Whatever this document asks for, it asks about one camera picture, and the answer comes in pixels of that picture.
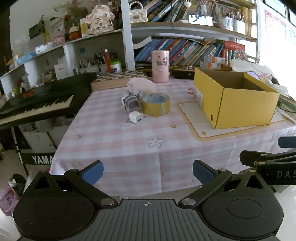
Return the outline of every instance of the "phone screen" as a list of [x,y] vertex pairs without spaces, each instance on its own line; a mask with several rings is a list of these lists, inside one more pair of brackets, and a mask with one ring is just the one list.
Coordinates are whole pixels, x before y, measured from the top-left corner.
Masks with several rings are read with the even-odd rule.
[[254,78],[260,80],[259,76],[254,71],[246,71],[246,73],[253,76]]

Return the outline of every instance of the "white key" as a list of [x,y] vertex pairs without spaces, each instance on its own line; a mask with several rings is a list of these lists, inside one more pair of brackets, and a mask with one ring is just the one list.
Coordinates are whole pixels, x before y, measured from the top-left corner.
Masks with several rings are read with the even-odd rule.
[[20,119],[23,119],[26,117],[51,112],[54,110],[61,110],[61,109],[68,108],[70,106],[70,103],[71,103],[73,97],[74,97],[74,95],[72,95],[66,102],[57,103],[57,104],[54,102],[52,105],[43,106],[43,107],[35,109],[35,110],[25,111],[24,113],[7,117],[5,119],[0,120],[0,125],[3,125],[5,123],[9,123],[12,121],[20,120]]

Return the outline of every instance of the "pink bag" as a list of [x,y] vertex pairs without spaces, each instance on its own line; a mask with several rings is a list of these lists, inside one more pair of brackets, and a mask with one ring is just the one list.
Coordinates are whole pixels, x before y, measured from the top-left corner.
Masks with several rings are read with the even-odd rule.
[[17,205],[19,198],[20,197],[12,188],[6,188],[0,193],[0,209],[6,216],[12,217],[13,210]]

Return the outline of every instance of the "green lid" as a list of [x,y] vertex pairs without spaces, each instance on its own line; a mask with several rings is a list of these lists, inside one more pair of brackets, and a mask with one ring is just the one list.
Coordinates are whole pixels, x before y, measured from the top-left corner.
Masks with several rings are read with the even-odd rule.
[[120,64],[120,61],[119,60],[110,61],[110,65],[114,65],[114,64]]

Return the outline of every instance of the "chessboard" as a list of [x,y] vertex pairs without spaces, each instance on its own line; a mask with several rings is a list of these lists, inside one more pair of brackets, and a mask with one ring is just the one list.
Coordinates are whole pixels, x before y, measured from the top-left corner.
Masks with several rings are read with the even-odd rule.
[[91,83],[91,89],[98,91],[126,87],[129,80],[134,77],[147,78],[147,75],[144,74],[143,70],[102,75]]

